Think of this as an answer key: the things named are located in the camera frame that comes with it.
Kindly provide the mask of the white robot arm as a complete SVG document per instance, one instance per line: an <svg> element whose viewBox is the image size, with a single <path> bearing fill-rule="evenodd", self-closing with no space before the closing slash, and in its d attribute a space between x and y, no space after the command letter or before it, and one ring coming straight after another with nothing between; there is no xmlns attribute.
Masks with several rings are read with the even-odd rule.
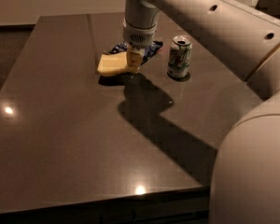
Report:
<svg viewBox="0 0 280 224"><path fill-rule="evenodd" d="M126 0L126 41L152 37L154 8L263 100L220 145L209 224L280 224L280 20L235 0Z"/></svg>

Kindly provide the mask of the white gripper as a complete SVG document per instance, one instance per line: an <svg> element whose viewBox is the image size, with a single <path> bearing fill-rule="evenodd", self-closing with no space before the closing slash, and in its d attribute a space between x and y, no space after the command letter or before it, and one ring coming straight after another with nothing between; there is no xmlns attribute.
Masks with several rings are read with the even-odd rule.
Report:
<svg viewBox="0 0 280 224"><path fill-rule="evenodd" d="M156 32L157 25L150 28L136 28L126 20L123 21L123 39L129 46L126 53L127 68L130 73L139 71L144 58L145 50L138 47L148 47Z"/></svg>

